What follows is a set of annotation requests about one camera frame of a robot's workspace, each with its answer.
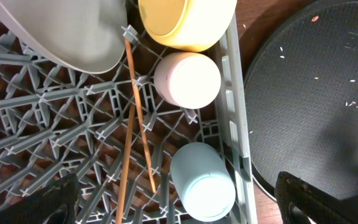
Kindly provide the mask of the grey plate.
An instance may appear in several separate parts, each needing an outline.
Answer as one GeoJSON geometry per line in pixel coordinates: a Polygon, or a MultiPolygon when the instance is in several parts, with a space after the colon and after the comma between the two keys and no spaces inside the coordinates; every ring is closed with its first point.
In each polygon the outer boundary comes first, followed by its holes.
{"type": "Polygon", "coordinates": [[[37,53],[81,72],[108,72],[124,53],[125,0],[0,0],[0,21],[37,53]]]}

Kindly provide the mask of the pink cup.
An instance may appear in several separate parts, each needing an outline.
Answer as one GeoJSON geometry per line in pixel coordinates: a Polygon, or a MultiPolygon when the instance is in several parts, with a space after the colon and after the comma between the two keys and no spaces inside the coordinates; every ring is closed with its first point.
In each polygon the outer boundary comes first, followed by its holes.
{"type": "Polygon", "coordinates": [[[199,109],[217,97],[221,74],[218,66],[203,54],[176,52],[164,57],[157,65],[154,86],[168,103],[199,109]]]}

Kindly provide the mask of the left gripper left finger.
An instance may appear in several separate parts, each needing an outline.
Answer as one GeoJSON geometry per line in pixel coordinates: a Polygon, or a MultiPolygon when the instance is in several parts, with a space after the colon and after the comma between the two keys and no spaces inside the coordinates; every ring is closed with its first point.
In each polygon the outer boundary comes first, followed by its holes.
{"type": "Polygon", "coordinates": [[[73,224],[79,193],[77,176],[66,175],[0,211],[0,224],[73,224]]]}

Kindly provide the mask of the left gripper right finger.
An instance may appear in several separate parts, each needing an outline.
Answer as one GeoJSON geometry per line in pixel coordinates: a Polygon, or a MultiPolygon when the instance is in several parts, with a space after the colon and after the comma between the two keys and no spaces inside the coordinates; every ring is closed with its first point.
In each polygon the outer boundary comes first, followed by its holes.
{"type": "Polygon", "coordinates": [[[339,200],[288,172],[278,174],[275,198],[284,224],[358,223],[358,196],[339,200]]]}

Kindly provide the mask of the yellow bowl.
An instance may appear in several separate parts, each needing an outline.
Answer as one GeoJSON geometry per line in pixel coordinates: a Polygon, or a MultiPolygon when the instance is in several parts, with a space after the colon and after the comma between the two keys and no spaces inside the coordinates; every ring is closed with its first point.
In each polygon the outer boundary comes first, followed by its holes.
{"type": "Polygon", "coordinates": [[[139,0],[138,5],[142,23],[154,41],[202,52],[223,36],[237,0],[139,0]]]}

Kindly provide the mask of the wooden chopstick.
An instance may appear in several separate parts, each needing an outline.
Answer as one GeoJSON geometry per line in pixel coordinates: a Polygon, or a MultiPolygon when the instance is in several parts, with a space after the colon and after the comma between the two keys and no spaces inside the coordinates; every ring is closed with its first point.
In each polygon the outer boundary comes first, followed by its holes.
{"type": "Polygon", "coordinates": [[[134,120],[135,120],[135,106],[131,105],[129,110],[129,120],[127,123],[127,133],[126,133],[126,141],[124,147],[124,155],[122,160],[122,172],[121,172],[121,180],[119,186],[119,195],[117,201],[117,209],[116,209],[116,218],[115,224],[121,224],[124,206],[125,206],[125,197],[126,197],[126,186],[127,186],[127,177],[130,163],[130,154],[131,154],[131,146],[132,146],[132,135],[134,129],[134,120]]]}
{"type": "Polygon", "coordinates": [[[126,48],[127,62],[128,62],[130,78],[131,78],[131,82],[132,82],[132,89],[134,92],[135,107],[136,107],[138,120],[139,120],[140,134],[142,137],[142,143],[143,143],[143,147],[144,147],[144,154],[145,154],[145,160],[147,163],[150,184],[152,187],[152,192],[156,193],[157,189],[155,186],[155,181],[154,181],[154,176],[153,176],[153,171],[152,171],[152,160],[151,160],[151,155],[150,155],[150,149],[149,149],[149,145],[147,142],[147,136],[144,132],[144,127],[142,125],[144,122],[144,116],[143,116],[143,111],[142,111],[139,87],[135,85],[135,66],[134,66],[134,59],[133,59],[133,54],[132,54],[131,43],[127,39],[125,39],[124,44],[125,44],[125,48],[126,48]]]}

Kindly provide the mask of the light blue cup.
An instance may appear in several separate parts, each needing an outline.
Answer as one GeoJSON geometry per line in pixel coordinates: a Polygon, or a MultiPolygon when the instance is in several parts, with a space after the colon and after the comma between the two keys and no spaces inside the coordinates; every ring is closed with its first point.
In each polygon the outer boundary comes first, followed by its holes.
{"type": "Polygon", "coordinates": [[[170,173],[183,207],[194,219],[214,222],[234,205],[234,182],[210,145],[193,142],[181,147],[172,158],[170,173]]]}

